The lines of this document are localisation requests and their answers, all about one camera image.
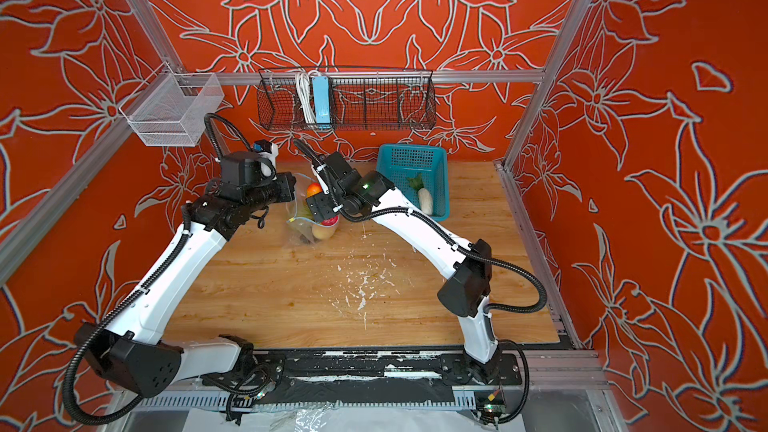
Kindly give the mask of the red fruit front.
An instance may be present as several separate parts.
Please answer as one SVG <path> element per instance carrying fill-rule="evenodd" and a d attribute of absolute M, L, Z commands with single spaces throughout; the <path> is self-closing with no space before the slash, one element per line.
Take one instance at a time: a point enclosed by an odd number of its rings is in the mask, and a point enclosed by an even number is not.
<path fill-rule="evenodd" d="M 326 220 L 322 221 L 321 224 L 324 225 L 324 226 L 334 226 L 335 224 L 338 223 L 339 219 L 340 219 L 340 217 L 338 215 L 336 215 L 336 216 L 334 216 L 334 217 L 332 217 L 330 219 L 326 219 Z"/>

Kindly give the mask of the yellow red peach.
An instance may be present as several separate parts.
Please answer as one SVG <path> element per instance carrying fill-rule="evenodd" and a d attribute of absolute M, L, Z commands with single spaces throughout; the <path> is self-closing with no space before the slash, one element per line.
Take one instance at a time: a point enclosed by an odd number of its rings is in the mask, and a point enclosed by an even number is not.
<path fill-rule="evenodd" d="M 307 187 L 306 197 L 309 198 L 309 197 L 312 197 L 312 196 L 315 196 L 315 195 L 318 195 L 318 194 L 323 194 L 323 193 L 324 193 L 324 191 L 323 191 L 322 186 L 319 183 L 314 182 L 314 183 L 311 183 Z"/>

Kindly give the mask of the clear zip top bag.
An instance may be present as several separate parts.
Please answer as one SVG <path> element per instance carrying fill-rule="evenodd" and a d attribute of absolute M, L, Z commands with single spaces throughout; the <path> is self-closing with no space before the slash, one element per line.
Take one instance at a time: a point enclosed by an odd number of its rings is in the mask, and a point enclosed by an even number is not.
<path fill-rule="evenodd" d="M 335 235 L 339 225 L 339 219 L 316 222 L 306 202 L 306 193 L 313 180 L 302 173 L 294 173 L 296 178 L 294 187 L 295 199 L 286 206 L 289 239 L 295 244 L 314 245 L 329 240 Z"/>

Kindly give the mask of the yellow potato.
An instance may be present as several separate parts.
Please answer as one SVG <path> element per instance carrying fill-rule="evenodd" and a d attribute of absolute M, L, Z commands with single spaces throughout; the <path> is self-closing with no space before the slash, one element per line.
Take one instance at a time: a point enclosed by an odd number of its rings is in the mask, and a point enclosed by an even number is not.
<path fill-rule="evenodd" d="M 324 241 L 330 239 L 336 232 L 337 225 L 313 224 L 311 227 L 312 236 L 315 240 Z"/>

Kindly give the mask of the green cabbage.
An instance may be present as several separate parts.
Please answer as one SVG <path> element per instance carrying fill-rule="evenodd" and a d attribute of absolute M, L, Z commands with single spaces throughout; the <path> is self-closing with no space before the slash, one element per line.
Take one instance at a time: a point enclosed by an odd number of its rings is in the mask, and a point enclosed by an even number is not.
<path fill-rule="evenodd" d="M 301 204 L 297 206 L 296 217 L 312 221 L 313 213 L 306 204 Z"/>

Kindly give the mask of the white radish with leaves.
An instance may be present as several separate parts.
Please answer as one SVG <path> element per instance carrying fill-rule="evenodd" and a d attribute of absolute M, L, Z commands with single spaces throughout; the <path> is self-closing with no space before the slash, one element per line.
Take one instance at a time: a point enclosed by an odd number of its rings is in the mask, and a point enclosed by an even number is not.
<path fill-rule="evenodd" d="M 426 188 L 422 173 L 419 172 L 415 177 L 409 178 L 408 182 L 409 186 L 417 194 L 421 212 L 431 216 L 434 212 L 434 199 L 430 191 Z"/>

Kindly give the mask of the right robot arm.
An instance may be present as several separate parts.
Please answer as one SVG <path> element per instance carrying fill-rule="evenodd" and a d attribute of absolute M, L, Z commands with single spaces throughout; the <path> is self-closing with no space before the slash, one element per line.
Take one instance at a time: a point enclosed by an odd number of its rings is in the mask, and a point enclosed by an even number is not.
<path fill-rule="evenodd" d="M 434 266 L 444 279 L 438 300 L 459 321 L 468 374 L 480 383 L 496 380 L 503 352 L 493 330 L 492 313 L 542 310 L 547 304 L 543 284 L 529 271 L 494 258 L 487 242 L 472 243 L 441 226 L 377 171 L 362 176 L 353 169 L 339 178 L 328 165 L 320 165 L 313 168 L 313 174 L 323 189 L 311 197 L 310 209 L 315 215 L 339 215 L 355 223 L 373 221 L 398 235 Z M 528 281 L 537 291 L 536 301 L 530 305 L 492 302 L 495 267 Z"/>

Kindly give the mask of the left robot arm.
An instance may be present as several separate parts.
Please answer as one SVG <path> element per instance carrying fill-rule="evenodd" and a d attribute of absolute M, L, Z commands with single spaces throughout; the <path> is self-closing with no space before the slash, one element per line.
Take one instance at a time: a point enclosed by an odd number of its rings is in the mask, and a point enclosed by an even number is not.
<path fill-rule="evenodd" d="M 77 350 L 62 382 L 62 403 L 76 422 L 105 425 L 155 397 L 175 382 L 206 378 L 231 395 L 244 394 L 257 371 L 250 342 L 223 335 L 213 342 L 173 345 L 164 342 L 165 329 L 176 308 L 208 262 L 238 228 L 250 220 L 260 226 L 270 206 L 295 199 L 295 177 L 278 172 L 278 147 L 266 140 L 245 142 L 241 151 L 226 153 L 215 125 L 225 125 L 239 139 L 243 133 L 228 119 L 209 113 L 204 119 L 220 166 L 205 192 L 181 207 L 182 223 L 142 280 L 100 322 L 78 330 Z M 134 393 L 123 408 L 98 416 L 78 402 L 75 386 L 83 362 L 101 378 Z"/>

